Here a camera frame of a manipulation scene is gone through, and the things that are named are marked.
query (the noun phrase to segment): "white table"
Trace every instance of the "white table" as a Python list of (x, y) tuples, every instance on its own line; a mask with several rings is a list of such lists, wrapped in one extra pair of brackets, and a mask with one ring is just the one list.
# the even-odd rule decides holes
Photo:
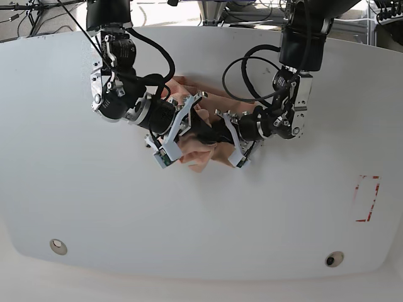
[[(139, 31), (166, 48), (178, 75), (215, 87), (231, 61), (280, 39), (237, 28)], [(138, 74), (167, 72), (156, 50), (136, 45)], [(381, 265), (403, 210), (401, 53), (329, 40), (303, 137), (268, 140), (247, 169), (211, 162), (195, 174), (180, 164), (160, 169), (145, 130), (91, 111), (89, 50), (81, 33), (0, 45), (0, 201), (19, 252), (198, 279), (333, 276)], [(388, 60), (369, 67), (370, 57)], [(248, 66), (258, 91), (270, 92), (273, 69)], [(239, 67), (228, 83), (248, 96)], [(360, 175), (382, 178), (366, 222), (356, 220), (368, 216), (374, 187), (362, 182), (354, 201)], [(67, 255), (51, 251), (53, 238)], [(326, 267), (337, 250), (344, 262)]]

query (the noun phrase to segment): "pink cloth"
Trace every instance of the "pink cloth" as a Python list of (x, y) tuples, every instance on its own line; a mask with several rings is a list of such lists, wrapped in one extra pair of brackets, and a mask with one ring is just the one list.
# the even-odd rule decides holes
[[(211, 123), (220, 119), (219, 116), (215, 115), (216, 109), (221, 110), (221, 112), (231, 110), (231, 112), (241, 115), (244, 111), (252, 112), (256, 106), (255, 104), (234, 101), (223, 91), (193, 82), (185, 77), (174, 77), (167, 83), (167, 86), (171, 89), (171, 97), (177, 100), (179, 104), (183, 104), (183, 99), (190, 94), (195, 95), (198, 91), (207, 92), (208, 97), (203, 98), (195, 106), (195, 110), (210, 126)], [(195, 138), (194, 134), (188, 134), (179, 138), (178, 146), (183, 153), (179, 161), (182, 164), (191, 163), (189, 168), (195, 172), (201, 172), (210, 159), (232, 167), (228, 158), (233, 153), (234, 146), (230, 143), (204, 145)]]

